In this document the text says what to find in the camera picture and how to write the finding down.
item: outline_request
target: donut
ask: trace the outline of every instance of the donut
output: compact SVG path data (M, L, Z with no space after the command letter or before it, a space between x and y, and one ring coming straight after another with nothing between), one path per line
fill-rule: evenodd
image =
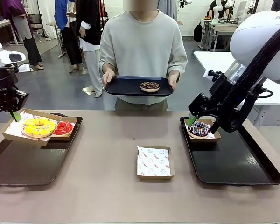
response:
M39 117L28 119L23 124L23 132L31 138L45 138L55 130L56 124L49 118Z
M160 85L154 82L144 82L141 83L140 88L144 92L157 92L160 89Z
M57 125L57 128L54 131L52 137L58 137L58 138L69 137L72 130L73 130L73 125L71 123L61 121Z
M195 139L205 139L210 134L210 125L200 121L195 121L188 127L189 135Z

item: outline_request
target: black backpack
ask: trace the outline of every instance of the black backpack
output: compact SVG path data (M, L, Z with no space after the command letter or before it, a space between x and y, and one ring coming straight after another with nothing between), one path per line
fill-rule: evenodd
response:
M201 38L202 38L202 26L201 23L199 23L197 27L194 29L194 40L200 42Z

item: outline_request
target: yellow frosted donut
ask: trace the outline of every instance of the yellow frosted donut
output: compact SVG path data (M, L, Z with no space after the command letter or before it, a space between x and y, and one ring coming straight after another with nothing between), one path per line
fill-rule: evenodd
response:
M55 130L55 123L45 117L33 118L23 124L23 132L32 138L45 138L50 136Z

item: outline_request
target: black tray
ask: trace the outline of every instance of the black tray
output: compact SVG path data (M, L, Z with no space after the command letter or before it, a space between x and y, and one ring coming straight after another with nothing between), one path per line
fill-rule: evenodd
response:
M69 141L49 141L41 147L4 139L0 143L0 186L47 185L55 180L83 120L77 118Z
M280 173L251 135L241 126L236 132L219 129L217 143L192 143L181 117L182 130L198 179L208 184L277 185Z
M143 82L156 82L160 85L160 89L154 93L143 92L140 88ZM105 91L111 95L145 97L166 97L173 93L173 89L169 86L168 79L166 78L131 76L115 76L112 81L107 84Z

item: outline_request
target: cardboard box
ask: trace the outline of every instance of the cardboard box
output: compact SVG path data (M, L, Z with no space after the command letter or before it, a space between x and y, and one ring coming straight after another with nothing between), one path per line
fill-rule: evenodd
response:
M169 146L140 146L143 148L156 148L156 149L166 149L168 150L168 160L169 160L169 167L170 167L170 176L143 176L143 175L138 175L139 179L142 180L148 180L148 179L152 179L152 180L171 180L174 175L175 175L175 171L174 171L174 163L173 163L173 156L172 156L172 152L171 152L171 148Z
M203 122L205 124L208 124L210 126L212 126L214 123L212 122L211 119L198 119L197 121L200 121L200 122ZM185 119L185 124L187 125L188 124L188 119ZM191 139L191 142L193 143L197 143L197 142L217 142L221 139L221 135L219 133L219 131L216 131L215 134L214 134L215 138L214 139L195 139L195 138L192 138L190 135L190 139Z
M64 121L64 122L68 122L68 123L72 123L72 124L76 125L77 120L78 120L78 118L73 118L73 117L72 118L67 118L67 117L64 118L64 117L61 117L60 122ZM71 131L71 133L68 137L54 137L54 136L52 136L50 138L50 141L69 141L71 134L72 134L72 131Z
M46 117L46 118L55 120L55 121L57 121L57 125L58 125L59 121L61 120L60 116L53 115L53 114L50 114L50 113L43 113L43 112L40 112L40 111L34 111L34 110L30 110L30 109L21 109L21 110L19 110L19 113L21 113L23 111L26 111L26 113L33 114L35 116ZM47 145L50 138L48 140L44 141L44 140L37 139L37 138L32 139L32 138L27 138L27 137L19 137L19 136L15 136L15 135L12 135L12 134L5 133L5 131L8 129L8 127L10 126L10 124L13 121L14 121L13 118L10 119L10 121L2 129L2 134L3 134L4 138L6 138L8 140L12 140L12 141L20 141L20 142L24 142L24 143L28 143L28 144L32 144L32 145L39 145L39 146L46 146Z

